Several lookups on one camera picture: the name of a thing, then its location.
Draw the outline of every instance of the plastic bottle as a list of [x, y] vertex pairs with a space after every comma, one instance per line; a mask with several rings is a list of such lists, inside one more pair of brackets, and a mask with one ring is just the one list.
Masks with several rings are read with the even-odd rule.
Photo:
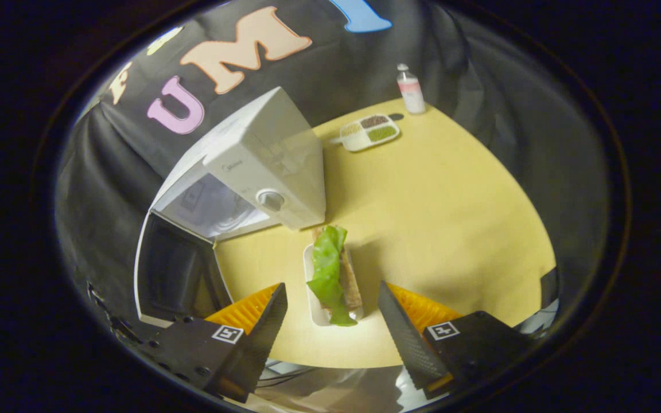
[[399, 91], [402, 92], [407, 112], [412, 115], [425, 113], [425, 99], [422, 97], [422, 88], [420, 88], [417, 76], [410, 73], [410, 68], [404, 63], [399, 63], [396, 68], [399, 70], [396, 83], [399, 84]]

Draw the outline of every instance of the microwave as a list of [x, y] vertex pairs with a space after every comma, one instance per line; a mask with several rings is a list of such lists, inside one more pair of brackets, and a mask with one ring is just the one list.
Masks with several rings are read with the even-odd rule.
[[168, 327], [176, 317], [207, 317], [233, 302], [216, 241], [324, 221], [322, 144], [276, 87], [200, 138], [157, 192], [134, 262], [140, 321]]

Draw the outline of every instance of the pink label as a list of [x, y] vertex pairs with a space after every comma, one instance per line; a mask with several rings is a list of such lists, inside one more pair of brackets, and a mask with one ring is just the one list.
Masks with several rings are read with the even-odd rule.
[[402, 93], [420, 91], [420, 83], [418, 81], [414, 83], [397, 83], [397, 84], [399, 84], [399, 91], [401, 91]]

